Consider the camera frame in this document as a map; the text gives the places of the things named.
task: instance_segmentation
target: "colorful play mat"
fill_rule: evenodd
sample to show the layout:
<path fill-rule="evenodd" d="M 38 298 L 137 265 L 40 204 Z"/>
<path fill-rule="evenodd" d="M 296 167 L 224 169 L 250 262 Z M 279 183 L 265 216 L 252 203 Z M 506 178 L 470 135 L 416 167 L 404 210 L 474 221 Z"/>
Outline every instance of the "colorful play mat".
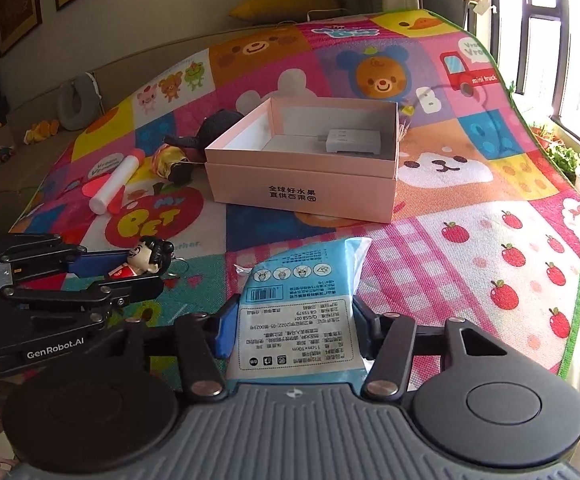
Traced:
<path fill-rule="evenodd" d="M 391 224 L 219 204 L 202 166 L 185 187 L 150 171 L 166 134 L 193 136 L 221 108 L 246 114 L 273 95 L 314 94 L 401 105 L 410 126 Z M 97 217 L 81 187 L 135 147 L 146 159 L 121 211 Z M 271 183 L 286 196 L 291 185 Z M 15 231 L 59 233 L 91 251 L 130 248 L 141 235 L 169 238 L 189 268 L 176 262 L 179 280 L 126 309 L 148 325 L 215 311 L 243 287 L 236 264 L 369 236 L 358 294 L 376 312 L 431 325 L 470 319 L 561 376 L 574 349 L 580 197 L 535 143 L 484 47 L 426 10 L 262 29 L 194 54 L 81 134 L 28 209 Z M 153 366 L 166 378 L 175 373 L 164 358 Z M 414 385 L 437 372 L 438 359 L 417 358 Z"/>

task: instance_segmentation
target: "metal screw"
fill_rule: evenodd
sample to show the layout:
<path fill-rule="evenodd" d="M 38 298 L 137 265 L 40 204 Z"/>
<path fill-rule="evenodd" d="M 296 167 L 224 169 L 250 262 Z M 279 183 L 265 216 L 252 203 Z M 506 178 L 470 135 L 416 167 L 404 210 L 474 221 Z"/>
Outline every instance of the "metal screw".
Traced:
<path fill-rule="evenodd" d="M 196 381 L 190 389 L 199 397 L 214 397 L 223 391 L 223 387 L 216 381 Z"/>
<path fill-rule="evenodd" d="M 375 397 L 390 397 L 399 390 L 399 387 L 392 381 L 379 380 L 368 383 L 365 389 Z"/>

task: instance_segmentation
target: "pink cardboard box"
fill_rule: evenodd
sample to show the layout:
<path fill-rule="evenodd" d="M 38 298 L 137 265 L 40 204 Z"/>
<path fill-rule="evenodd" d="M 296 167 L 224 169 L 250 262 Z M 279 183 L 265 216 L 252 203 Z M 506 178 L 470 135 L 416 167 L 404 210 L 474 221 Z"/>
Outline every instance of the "pink cardboard box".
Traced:
<path fill-rule="evenodd" d="M 378 130 L 381 153 L 327 153 L 330 129 Z M 272 97 L 205 149 L 217 202 L 390 222 L 399 156 L 395 103 Z"/>

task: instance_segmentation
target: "blue plastic package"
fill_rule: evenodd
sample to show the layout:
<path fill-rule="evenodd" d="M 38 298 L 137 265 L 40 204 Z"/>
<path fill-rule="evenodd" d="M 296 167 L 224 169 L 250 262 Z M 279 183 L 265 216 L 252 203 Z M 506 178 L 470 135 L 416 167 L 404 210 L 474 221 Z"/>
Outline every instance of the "blue plastic package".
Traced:
<path fill-rule="evenodd" d="M 350 383 L 367 375 L 359 354 L 352 296 L 370 238 L 312 244 L 257 264 L 239 302 L 228 362 L 236 383 Z"/>

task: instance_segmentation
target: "white power adapter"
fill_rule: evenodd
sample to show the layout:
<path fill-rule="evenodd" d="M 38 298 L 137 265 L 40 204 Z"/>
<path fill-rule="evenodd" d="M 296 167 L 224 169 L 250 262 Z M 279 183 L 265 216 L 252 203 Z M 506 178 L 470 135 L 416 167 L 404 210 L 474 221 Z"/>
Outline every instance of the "white power adapter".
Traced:
<path fill-rule="evenodd" d="M 381 132 L 378 130 L 330 130 L 326 140 L 327 153 L 381 153 Z"/>

